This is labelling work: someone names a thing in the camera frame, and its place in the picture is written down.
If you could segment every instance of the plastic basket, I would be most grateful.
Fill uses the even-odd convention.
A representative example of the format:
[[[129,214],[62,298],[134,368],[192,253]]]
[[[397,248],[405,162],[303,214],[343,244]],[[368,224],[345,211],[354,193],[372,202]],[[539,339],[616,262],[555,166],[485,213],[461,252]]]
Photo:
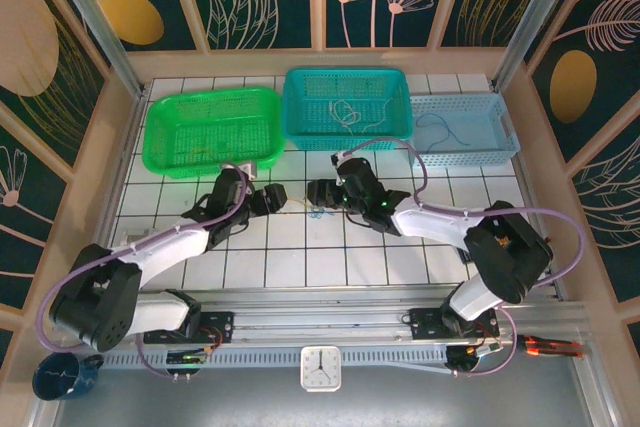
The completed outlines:
[[[499,94],[413,96],[411,108],[412,143],[429,167],[502,165],[520,150]]]
[[[331,103],[344,100],[359,121],[347,127],[331,113]],[[339,118],[349,114],[336,106]],[[411,104],[407,81],[400,70],[380,68],[299,68],[287,73],[284,84],[285,136],[301,150],[345,150],[379,136],[411,137]],[[367,148],[389,150],[393,142]]]
[[[269,169],[284,151],[280,95],[266,87],[163,97],[147,115],[142,160],[174,179],[220,171],[220,162],[254,160]]]

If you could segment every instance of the teal plastic basket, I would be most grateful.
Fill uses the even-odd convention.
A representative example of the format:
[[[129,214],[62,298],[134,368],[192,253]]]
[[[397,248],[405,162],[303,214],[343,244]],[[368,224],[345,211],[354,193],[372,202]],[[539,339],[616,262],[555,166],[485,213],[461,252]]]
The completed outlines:
[[[427,167],[502,165],[520,150],[499,94],[417,95],[411,106],[411,142]]]
[[[282,115],[285,137],[301,150],[346,150],[380,136],[407,140],[413,131],[407,80],[397,69],[292,69],[284,84]],[[345,127],[344,119],[357,121]],[[366,148],[394,147],[389,141]]]

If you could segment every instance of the clock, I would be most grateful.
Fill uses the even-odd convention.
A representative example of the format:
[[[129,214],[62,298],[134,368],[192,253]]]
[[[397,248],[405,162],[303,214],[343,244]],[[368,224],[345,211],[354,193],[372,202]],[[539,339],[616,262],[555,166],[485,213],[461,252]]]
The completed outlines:
[[[301,352],[300,385],[307,392],[335,392],[342,384],[342,357],[333,346],[309,346]]]

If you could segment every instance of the blue mug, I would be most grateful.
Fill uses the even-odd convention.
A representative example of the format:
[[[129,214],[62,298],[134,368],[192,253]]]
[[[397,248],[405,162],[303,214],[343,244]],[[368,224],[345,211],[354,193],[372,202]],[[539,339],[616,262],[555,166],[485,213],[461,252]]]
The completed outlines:
[[[101,355],[84,360],[73,354],[51,354],[33,374],[33,392],[42,400],[75,399],[89,392],[104,363]]]

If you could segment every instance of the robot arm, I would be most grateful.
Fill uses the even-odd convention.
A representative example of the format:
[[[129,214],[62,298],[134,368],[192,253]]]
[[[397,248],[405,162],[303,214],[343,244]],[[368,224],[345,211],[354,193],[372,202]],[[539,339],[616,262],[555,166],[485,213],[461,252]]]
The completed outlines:
[[[236,213],[225,221],[183,229],[176,224],[174,235],[140,249],[136,249],[136,244],[143,246],[152,236],[113,250],[96,244],[85,247],[71,270],[118,250],[132,248],[133,252],[68,282],[51,305],[51,320],[99,352],[115,347],[127,335],[141,332],[164,330],[192,338],[200,324],[197,302],[175,290],[159,293],[139,290],[178,262],[213,249],[229,237],[233,227],[247,225],[250,218],[277,212],[284,206],[287,197],[282,185],[271,184],[256,191],[249,175],[244,175],[247,195]],[[195,225],[227,213],[236,204],[240,188],[239,174],[234,169],[223,170],[213,192],[185,212],[180,224]]]
[[[426,237],[469,253],[478,274],[460,284],[441,307],[442,323],[459,336],[473,330],[475,319],[486,310],[502,302],[522,302],[553,258],[521,215],[483,218],[432,211],[429,206],[444,206],[418,205],[408,192],[386,190],[366,159],[335,155],[332,161],[337,179],[314,180],[307,186],[313,205],[360,214],[378,232]],[[486,211],[511,207],[498,201]]]

